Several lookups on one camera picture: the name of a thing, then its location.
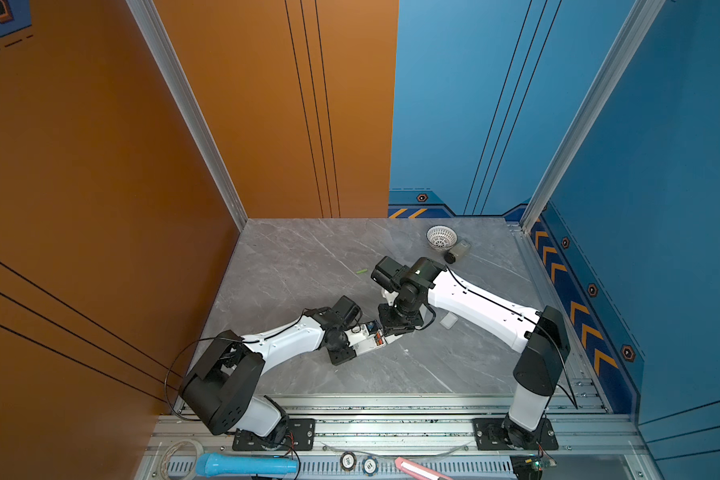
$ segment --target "pink object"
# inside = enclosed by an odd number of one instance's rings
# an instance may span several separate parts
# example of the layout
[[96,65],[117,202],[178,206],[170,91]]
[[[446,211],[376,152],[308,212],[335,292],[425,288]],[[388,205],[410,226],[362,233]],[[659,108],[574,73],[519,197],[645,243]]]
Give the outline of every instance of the pink object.
[[394,461],[394,466],[401,472],[411,475],[413,478],[418,478],[418,480],[453,480],[451,477],[446,477],[441,473],[437,473],[435,470],[420,466],[403,457],[397,457]]

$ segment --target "blue handle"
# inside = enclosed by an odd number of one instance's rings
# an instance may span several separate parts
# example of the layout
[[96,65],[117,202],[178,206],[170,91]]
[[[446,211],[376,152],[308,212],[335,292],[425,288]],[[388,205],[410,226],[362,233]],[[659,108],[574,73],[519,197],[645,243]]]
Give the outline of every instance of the blue handle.
[[285,475],[296,473],[298,462],[290,458],[236,457],[206,453],[197,459],[195,473],[212,477],[223,473],[242,475]]

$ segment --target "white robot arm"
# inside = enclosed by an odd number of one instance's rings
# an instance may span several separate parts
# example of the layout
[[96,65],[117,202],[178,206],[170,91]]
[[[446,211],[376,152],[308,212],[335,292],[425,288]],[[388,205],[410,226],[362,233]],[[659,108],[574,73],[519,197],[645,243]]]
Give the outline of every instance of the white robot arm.
[[428,258],[408,267],[384,257],[371,278],[384,288],[386,299],[378,306],[378,321],[360,322],[360,308],[343,296],[334,307],[305,310],[285,327],[243,337],[222,332],[184,378],[180,395],[214,435],[238,428],[279,443],[288,415],[271,399],[253,395],[261,374],[323,346],[339,365],[425,329],[434,321],[424,325],[427,310],[433,316],[436,306],[520,353],[514,369],[518,387],[502,428],[509,446],[536,448],[540,420],[570,351],[560,312],[551,307],[537,312],[509,302]]

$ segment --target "aluminum frame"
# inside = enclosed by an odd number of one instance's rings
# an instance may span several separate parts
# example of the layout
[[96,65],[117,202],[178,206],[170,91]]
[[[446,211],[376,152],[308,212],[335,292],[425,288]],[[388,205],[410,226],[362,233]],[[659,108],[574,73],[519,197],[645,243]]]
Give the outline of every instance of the aluminum frame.
[[[581,392],[594,392],[589,384]],[[507,451],[481,452],[477,449],[473,418],[503,418],[510,396],[387,395],[387,396],[273,396],[293,418],[314,418],[314,449],[300,452],[304,462],[344,451],[370,452],[376,456],[441,456],[448,452],[460,458],[495,458]],[[556,458],[579,455],[629,456],[634,472],[648,476],[653,465],[639,431],[627,415],[605,414],[599,397],[582,397],[590,412],[565,408],[566,398],[555,396],[548,418],[560,444]],[[190,410],[183,412],[192,417]],[[182,438],[200,442],[206,452],[225,455],[268,456],[269,452],[234,452],[234,436],[212,436],[199,422],[185,422],[162,416],[146,448],[139,480],[150,478],[159,456]],[[533,455],[535,450],[512,451],[511,455]]]
[[139,30],[152,52],[155,63],[163,74],[176,106],[179,107],[179,111],[184,117],[187,128],[192,133],[192,138],[206,162],[211,177],[216,183],[216,188],[219,189],[219,193],[224,199],[224,204],[230,211],[238,231],[242,232],[242,228],[248,221],[246,209],[242,206],[240,196],[232,183],[230,172],[224,164],[208,123],[202,115],[200,105],[192,92],[190,81],[187,80],[179,57],[173,50],[168,32],[163,26],[163,21],[160,20],[155,4],[152,0],[126,0],[126,3],[136,24],[139,25]]
[[579,151],[597,116],[603,110],[611,92],[621,79],[621,75],[630,64],[637,48],[643,41],[648,29],[653,24],[665,0],[636,0],[627,15],[624,24],[611,45],[608,54],[600,66],[584,101],[581,102],[574,120],[568,127],[560,146],[557,147],[547,171],[536,187],[528,207],[520,218],[520,228],[526,234],[530,232],[541,211],[552,197],[560,179],[563,178],[570,162]]

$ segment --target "gray marble floor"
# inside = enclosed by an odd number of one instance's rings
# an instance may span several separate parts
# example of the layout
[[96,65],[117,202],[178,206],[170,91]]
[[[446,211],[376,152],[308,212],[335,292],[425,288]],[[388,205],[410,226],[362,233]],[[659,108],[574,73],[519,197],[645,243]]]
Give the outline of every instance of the gray marble floor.
[[[382,298],[370,277],[374,265],[384,255],[407,265],[421,256],[442,261],[426,239],[436,224],[472,243],[470,254],[452,265],[454,272],[514,302],[542,307],[501,218],[249,220],[203,336],[268,330],[295,320],[304,308],[331,306],[341,295],[357,302],[367,317],[378,318]],[[368,272],[355,273],[364,268]],[[325,350],[307,353],[262,376],[257,391],[512,393],[518,357],[466,320],[450,330],[436,322],[338,367]]]

